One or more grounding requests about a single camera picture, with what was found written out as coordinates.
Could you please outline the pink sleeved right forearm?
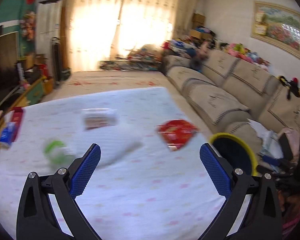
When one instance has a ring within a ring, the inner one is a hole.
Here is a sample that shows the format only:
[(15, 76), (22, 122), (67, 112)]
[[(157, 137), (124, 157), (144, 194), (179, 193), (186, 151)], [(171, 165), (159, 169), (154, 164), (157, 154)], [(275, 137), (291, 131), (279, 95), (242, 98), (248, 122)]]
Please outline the pink sleeved right forearm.
[(282, 214), (282, 239), (286, 239), (300, 221), (300, 195), (278, 194)]

